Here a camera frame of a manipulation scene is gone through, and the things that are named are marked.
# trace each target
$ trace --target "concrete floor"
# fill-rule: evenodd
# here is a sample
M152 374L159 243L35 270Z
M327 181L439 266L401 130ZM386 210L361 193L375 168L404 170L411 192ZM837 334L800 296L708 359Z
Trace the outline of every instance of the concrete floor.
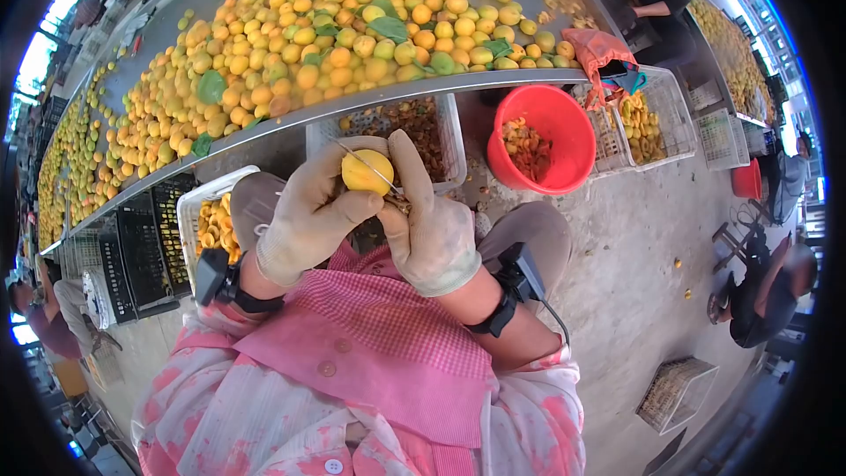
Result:
M568 326L581 366L587 473L640 474L678 433L658 436L634 413L658 365L694 355L719 366L701 410L687 423L687 441L725 402L755 354L735 345L727 324L712 326L705 316L709 293L724 283L728 271L735 270L737 281L744 274L735 259L712 275L727 250L713 245L711 236L730 220L730 209L742 204L732 195L729 172L709 172L700 151L644 173L588 182L563 197L514 192L493 179L480 154L484 139L479 138L490 128L491 111L480 106L475 93L460 95L459 106L465 147L480 162L463 188L464 201L471 206L485 202L495 220L521 202L545 198L570 223L573 258L552 305ZM239 161L267 164L278 153L278 144L258 143L244 157L209 166L201 179L239 167ZM490 188L489 195L479 192L481 185ZM770 248L786 231L767 230ZM673 266L676 258L682 261L680 269ZM685 300L688 288L693 296ZM90 384L125 434L133 405L167 361L182 314L191 309L192 302L184 300L179 310L110 330L123 345L119 362L124 381L105 392ZM548 312L541 317L557 327Z

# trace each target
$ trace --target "button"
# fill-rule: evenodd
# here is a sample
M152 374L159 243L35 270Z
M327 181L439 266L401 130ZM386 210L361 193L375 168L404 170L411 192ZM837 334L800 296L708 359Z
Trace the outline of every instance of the button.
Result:
M340 474L344 470L344 463L336 459L331 459L323 463L323 469L330 474Z
M338 338L335 341L335 351L338 353L349 353L352 348L352 344L346 338Z
M324 377L334 376L335 371L335 365L332 361L324 360L323 362L317 365L317 373Z

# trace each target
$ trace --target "red bucket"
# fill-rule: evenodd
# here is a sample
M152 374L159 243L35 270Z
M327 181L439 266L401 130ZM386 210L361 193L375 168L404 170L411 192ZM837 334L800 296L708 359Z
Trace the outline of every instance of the red bucket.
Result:
M514 166L502 143L502 124L525 118L526 125L552 142L551 165L539 182ZM550 85L526 85L513 90L497 108L487 141L487 161L493 175L512 189L546 195L569 193L581 186L597 156L597 139L590 120L576 100Z
M761 198L761 169L758 159L752 159L749 165L732 170L732 191L742 198Z

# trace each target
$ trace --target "hand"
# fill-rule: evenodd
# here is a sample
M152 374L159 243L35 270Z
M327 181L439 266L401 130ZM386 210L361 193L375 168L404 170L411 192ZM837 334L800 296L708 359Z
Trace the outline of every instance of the hand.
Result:
M346 138L353 150L387 153L379 137ZM332 200L347 152L330 143L291 175L276 204L273 221L259 238L256 259L261 274L279 286L292 286L305 270L331 256L345 237L382 208L374 192L346 192Z
M411 212L406 217L396 207L385 205L376 217L403 278L421 296L443 296L470 281L481 266L471 210L435 196L423 160L405 131L394 131L387 143Z
M778 264L783 263L785 256L788 254L788 249L790 249L792 245L793 241L791 237L789 235L785 236L784 239L778 243L778 246L772 250L772 260Z

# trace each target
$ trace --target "white glove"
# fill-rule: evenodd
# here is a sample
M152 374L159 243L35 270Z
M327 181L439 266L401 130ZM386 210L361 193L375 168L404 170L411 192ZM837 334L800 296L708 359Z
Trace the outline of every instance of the white glove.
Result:
M423 160L405 131L394 131L387 143L411 203L408 217L392 205L376 214L393 264L421 296L443 296L470 281L481 266L471 210L435 196Z
M375 149L387 154L384 138L345 138L344 144L353 150ZM329 258L355 227L382 208L382 197L374 192L349 191L332 201L346 153L337 143L330 143L291 175L273 220L256 245L259 271L268 280L292 286L305 270Z

